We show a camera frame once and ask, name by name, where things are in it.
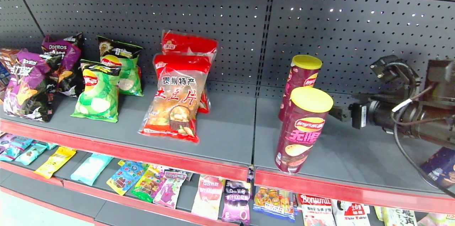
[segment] lay's logo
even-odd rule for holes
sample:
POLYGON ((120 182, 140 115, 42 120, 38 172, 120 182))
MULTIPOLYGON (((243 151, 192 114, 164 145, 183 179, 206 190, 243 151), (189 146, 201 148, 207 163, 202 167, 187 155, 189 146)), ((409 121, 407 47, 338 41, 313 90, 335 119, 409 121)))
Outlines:
POLYGON ((297 119, 294 126, 302 132, 318 132, 322 129, 324 123, 324 119, 313 117, 297 119))

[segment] yellow candy packet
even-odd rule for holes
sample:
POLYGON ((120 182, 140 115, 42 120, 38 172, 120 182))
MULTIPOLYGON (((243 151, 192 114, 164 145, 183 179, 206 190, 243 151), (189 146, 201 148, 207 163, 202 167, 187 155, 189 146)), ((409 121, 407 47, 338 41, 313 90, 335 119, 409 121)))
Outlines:
POLYGON ((76 154, 75 149, 68 147, 59 147, 52 156, 50 156, 47 161, 42 164, 34 172, 41 176, 44 176, 46 179, 50 179, 52 175, 58 171, 70 158, 76 154))

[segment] red snack bag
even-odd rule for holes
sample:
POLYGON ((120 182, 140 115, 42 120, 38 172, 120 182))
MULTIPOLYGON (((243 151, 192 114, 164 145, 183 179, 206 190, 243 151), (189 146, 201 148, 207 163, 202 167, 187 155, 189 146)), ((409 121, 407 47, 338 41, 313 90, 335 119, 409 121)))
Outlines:
POLYGON ((198 143, 196 113, 210 70, 210 58, 158 54, 153 64, 158 77, 158 90, 139 133, 198 143))
MULTIPOLYGON (((163 30, 161 44, 161 51, 163 54, 207 56, 210 58, 210 63, 213 62, 216 52, 218 51, 218 41, 214 39, 171 30, 163 30)), ((207 88, 204 86, 198 112, 209 113, 210 107, 210 100, 207 96, 207 88)))

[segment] light blue candy packet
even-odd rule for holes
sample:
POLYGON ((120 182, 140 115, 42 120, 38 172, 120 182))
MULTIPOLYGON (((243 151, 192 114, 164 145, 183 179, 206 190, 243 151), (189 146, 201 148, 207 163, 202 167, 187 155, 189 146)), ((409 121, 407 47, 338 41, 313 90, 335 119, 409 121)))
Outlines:
POLYGON ((46 150, 47 146, 39 143, 33 144, 26 152, 22 153, 16 161, 28 166, 31 162, 41 155, 46 150))
POLYGON ((101 171, 104 170, 111 160, 112 157, 93 153, 70 177, 74 181, 81 181, 84 184, 92 186, 101 171))

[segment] pegboard wall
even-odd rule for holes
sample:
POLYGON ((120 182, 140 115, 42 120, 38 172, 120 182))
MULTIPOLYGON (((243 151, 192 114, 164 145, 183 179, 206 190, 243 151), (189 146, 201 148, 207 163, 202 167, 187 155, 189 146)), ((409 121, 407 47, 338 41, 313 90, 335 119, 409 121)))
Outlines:
POLYGON ((394 90, 369 64, 395 54, 423 78, 428 59, 454 58, 455 0, 0 0, 0 46, 39 51, 43 34, 84 32, 97 59, 96 35, 143 46, 151 64, 161 30, 220 42, 208 77, 214 92, 280 98, 296 54, 323 61, 316 86, 344 104, 354 93, 394 90))

